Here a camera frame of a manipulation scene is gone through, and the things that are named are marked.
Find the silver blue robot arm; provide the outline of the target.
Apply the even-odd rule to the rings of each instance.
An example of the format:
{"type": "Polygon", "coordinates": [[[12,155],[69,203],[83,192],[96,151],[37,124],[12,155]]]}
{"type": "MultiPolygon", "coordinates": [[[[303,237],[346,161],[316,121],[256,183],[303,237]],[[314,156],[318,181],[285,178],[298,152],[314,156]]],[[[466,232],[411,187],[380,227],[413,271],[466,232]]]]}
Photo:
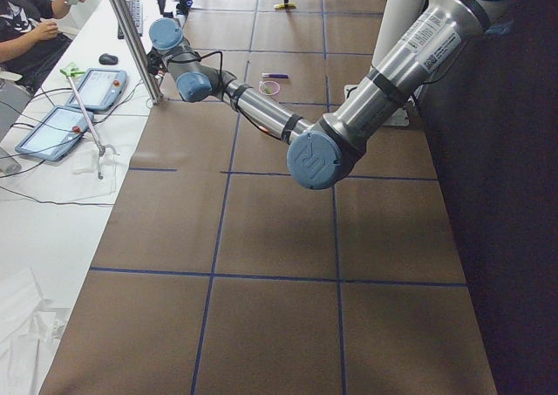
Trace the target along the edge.
{"type": "Polygon", "coordinates": [[[288,145],[296,181],[346,177],[385,122],[520,0],[195,0],[153,22],[148,61],[186,102],[219,99],[288,145]]]}

